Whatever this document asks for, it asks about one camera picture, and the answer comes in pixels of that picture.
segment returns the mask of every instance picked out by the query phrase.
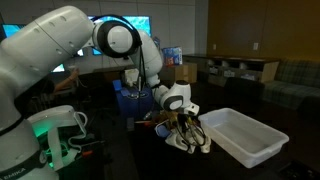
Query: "wall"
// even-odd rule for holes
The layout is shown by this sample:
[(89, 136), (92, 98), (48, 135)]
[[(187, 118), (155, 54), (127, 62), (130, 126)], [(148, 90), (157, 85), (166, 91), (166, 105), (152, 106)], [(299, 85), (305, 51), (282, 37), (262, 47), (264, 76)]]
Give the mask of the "wall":
[[(152, 35), (160, 38), (162, 48), (179, 45), (184, 54), (195, 52), (195, 0), (1, 0), (0, 12), (5, 23), (27, 24), (65, 5), (78, 7), (88, 15), (151, 16)], [(200, 38), (202, 49), (206, 45), (204, 37)], [(91, 48), (85, 48), (84, 53), (84, 57), (70, 59), (66, 64), (80, 67), (82, 74), (132, 64), (130, 60), (93, 56)]]
[(207, 53), (320, 60), (319, 16), (317, 0), (210, 0)]

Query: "white container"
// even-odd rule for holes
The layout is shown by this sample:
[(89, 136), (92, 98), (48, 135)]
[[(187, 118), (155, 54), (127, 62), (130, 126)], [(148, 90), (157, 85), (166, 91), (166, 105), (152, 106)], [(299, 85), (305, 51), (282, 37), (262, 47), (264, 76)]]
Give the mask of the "white container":
[(200, 115), (199, 120), (204, 132), (247, 168), (277, 154), (289, 141), (284, 133), (229, 108)]

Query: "robotic arm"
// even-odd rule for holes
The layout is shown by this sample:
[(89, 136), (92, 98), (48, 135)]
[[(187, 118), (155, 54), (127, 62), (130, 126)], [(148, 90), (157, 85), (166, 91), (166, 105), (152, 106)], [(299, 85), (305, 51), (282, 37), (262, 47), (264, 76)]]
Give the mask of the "robotic arm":
[(119, 21), (95, 24), (79, 9), (62, 7), (39, 17), (0, 44), (0, 179), (58, 179), (45, 165), (45, 155), (32, 126), (16, 110), (14, 99), (86, 46), (111, 57), (130, 56), (137, 67), (143, 65), (154, 98), (165, 110), (198, 113), (199, 107), (190, 101), (188, 83), (178, 81), (171, 89), (160, 85), (157, 73), (162, 68), (162, 58), (145, 32)]

